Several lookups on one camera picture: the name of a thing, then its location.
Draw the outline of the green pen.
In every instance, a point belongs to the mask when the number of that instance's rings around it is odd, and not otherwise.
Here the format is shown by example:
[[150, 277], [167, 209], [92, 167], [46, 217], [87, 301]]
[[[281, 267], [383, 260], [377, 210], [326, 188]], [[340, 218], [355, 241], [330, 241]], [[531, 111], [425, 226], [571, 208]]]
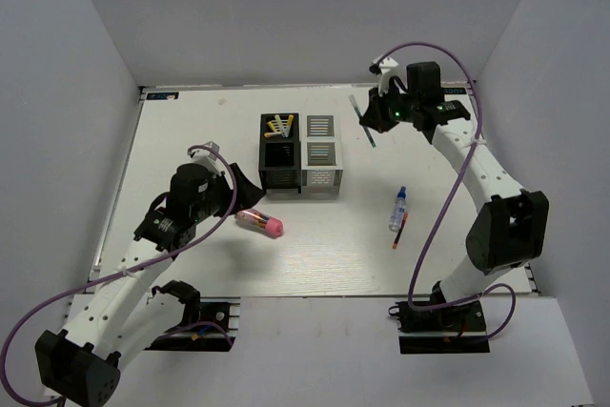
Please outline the green pen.
[[[357, 104], [356, 97], [353, 94], [350, 94], [348, 98], [349, 98], [350, 103], [351, 103], [351, 105], [352, 105], [352, 107], [353, 107], [353, 109], [354, 109], [354, 111], [356, 113], [356, 116], [358, 118], [358, 123], [359, 123], [362, 120], [363, 115], [362, 115], [362, 112], [359, 109], [359, 106]], [[365, 133], [365, 135], [366, 135], [366, 137], [367, 137], [371, 147], [372, 148], [376, 148], [376, 142], [373, 139], [373, 136], [371, 135], [371, 132], [370, 132], [369, 128], [364, 126], [364, 125], [362, 125], [362, 124], [360, 124], [360, 126], [361, 126], [362, 130], [364, 131], [364, 133]]]

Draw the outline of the pink marker set bottle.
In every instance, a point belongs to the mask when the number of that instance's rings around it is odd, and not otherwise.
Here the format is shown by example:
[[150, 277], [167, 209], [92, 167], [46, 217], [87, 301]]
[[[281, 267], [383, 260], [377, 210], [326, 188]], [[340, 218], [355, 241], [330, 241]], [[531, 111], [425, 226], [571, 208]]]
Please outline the pink marker set bottle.
[[239, 211], [234, 218], [239, 224], [256, 228], [272, 238], [278, 238], [284, 233], [283, 223], [279, 219], [256, 209]]

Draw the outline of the pale green capped white marker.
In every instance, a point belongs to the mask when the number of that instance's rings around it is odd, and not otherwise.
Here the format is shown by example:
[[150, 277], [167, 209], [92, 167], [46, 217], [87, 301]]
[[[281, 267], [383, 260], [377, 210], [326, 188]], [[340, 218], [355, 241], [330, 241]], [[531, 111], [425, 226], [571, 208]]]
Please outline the pale green capped white marker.
[[282, 135], [284, 137], [288, 137], [290, 134], [290, 126], [288, 125], [288, 122], [284, 122], [283, 120], [281, 120], [279, 123], [279, 127], [281, 129]]

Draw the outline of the clear spray bottle blue cap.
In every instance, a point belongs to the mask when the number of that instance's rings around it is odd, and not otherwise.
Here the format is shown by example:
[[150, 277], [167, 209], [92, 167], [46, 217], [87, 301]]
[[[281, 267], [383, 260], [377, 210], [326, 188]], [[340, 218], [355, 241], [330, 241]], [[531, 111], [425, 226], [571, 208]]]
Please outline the clear spray bottle blue cap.
[[389, 230], [391, 232], [397, 233], [401, 227], [404, 215], [406, 215], [406, 200], [407, 188], [405, 186], [401, 186], [396, 195], [394, 208], [389, 220]]

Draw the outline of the red orange pen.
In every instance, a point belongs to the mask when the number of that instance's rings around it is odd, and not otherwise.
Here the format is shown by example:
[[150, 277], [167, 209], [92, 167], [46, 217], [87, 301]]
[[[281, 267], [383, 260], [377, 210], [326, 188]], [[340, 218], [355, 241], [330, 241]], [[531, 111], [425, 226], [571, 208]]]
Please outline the red orange pen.
[[403, 233], [403, 231], [404, 231], [404, 228], [405, 228], [405, 225], [406, 225], [406, 221], [407, 221], [407, 219], [408, 219], [408, 216], [409, 216], [408, 212], [405, 212], [405, 214], [404, 214], [404, 215], [403, 215], [403, 217], [402, 217], [402, 220], [401, 220], [400, 226], [399, 226], [399, 228], [398, 228], [398, 231], [396, 232], [396, 236], [395, 236], [394, 241], [393, 241], [393, 245], [392, 245], [392, 249], [393, 249], [393, 250], [396, 250], [396, 249], [397, 249], [397, 245], [398, 245], [399, 240], [400, 240], [400, 238], [401, 238], [401, 235], [402, 235], [402, 233]]

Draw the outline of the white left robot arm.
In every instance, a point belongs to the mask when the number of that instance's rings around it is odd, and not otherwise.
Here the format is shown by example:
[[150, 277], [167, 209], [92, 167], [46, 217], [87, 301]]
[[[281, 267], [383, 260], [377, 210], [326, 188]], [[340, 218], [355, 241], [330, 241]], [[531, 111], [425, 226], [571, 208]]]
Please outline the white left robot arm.
[[43, 384], [79, 406], [105, 405], [122, 370], [164, 331], [190, 330], [201, 318], [200, 292], [190, 284], [156, 280], [191, 243], [210, 216], [233, 215], [255, 206], [265, 192], [236, 164], [221, 173], [205, 163], [181, 165], [170, 188], [151, 204], [117, 267], [59, 332], [35, 343]]

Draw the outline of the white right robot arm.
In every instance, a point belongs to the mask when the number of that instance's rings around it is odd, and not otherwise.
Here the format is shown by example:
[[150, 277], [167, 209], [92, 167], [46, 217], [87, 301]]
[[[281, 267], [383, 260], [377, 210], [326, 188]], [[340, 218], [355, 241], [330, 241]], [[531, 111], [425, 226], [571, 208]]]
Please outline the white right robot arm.
[[446, 98], [438, 63], [411, 64], [401, 76], [397, 62], [386, 57], [370, 71], [377, 83], [361, 125], [384, 133], [401, 122], [412, 124], [449, 162], [478, 212], [465, 239], [465, 258], [435, 285], [424, 308], [439, 328], [450, 330], [465, 317], [463, 304], [541, 255], [549, 201], [541, 191], [527, 191], [499, 164], [466, 107]]

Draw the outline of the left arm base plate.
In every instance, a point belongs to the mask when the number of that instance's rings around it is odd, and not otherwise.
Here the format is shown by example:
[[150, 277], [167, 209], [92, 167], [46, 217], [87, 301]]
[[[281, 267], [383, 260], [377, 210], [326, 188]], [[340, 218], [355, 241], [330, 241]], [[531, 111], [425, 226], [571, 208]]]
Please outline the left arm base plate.
[[199, 312], [157, 338], [147, 351], [228, 353], [236, 340], [240, 319], [239, 298], [202, 299]]

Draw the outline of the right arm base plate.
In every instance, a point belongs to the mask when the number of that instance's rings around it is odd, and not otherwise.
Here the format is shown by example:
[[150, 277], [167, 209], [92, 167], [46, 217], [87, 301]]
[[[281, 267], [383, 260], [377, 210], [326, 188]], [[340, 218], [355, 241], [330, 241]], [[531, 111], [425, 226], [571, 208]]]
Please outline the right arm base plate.
[[418, 312], [396, 302], [388, 315], [397, 321], [402, 355], [488, 354], [487, 326], [479, 301]]

